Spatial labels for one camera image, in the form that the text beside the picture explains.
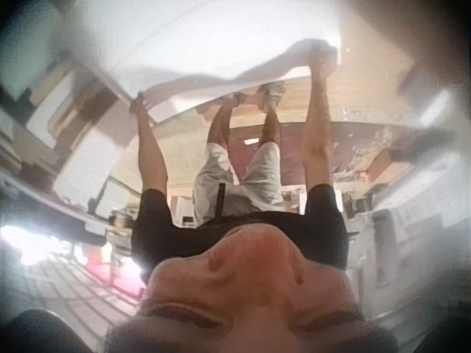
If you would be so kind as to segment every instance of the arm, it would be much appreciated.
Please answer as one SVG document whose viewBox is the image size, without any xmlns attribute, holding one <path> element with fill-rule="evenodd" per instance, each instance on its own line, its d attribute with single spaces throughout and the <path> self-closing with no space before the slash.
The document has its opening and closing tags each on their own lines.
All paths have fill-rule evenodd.
<svg viewBox="0 0 471 353">
<path fill-rule="evenodd" d="M 317 185 L 332 185 L 330 175 L 332 140 L 326 81 L 335 68 L 335 54 L 335 48 L 324 44 L 315 48 L 309 62 L 311 99 L 302 137 L 302 163 L 308 192 Z"/>
<path fill-rule="evenodd" d="M 134 115 L 138 121 L 138 164 L 142 178 L 142 191 L 155 189 L 167 195 L 167 181 L 169 179 L 167 167 L 162 151 L 150 128 L 150 117 L 144 105 L 142 93 L 139 93 L 138 98 L 131 104 L 130 114 Z"/>
</svg>

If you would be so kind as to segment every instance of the nose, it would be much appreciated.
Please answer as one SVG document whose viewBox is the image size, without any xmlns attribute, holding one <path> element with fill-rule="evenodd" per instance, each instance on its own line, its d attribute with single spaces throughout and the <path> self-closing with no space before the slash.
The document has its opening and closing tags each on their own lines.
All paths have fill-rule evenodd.
<svg viewBox="0 0 471 353">
<path fill-rule="evenodd" d="M 302 282 L 300 250 L 277 227 L 248 224 L 229 232 L 208 253 L 208 268 L 226 275 L 239 274 L 257 284 L 292 280 Z"/>
</svg>

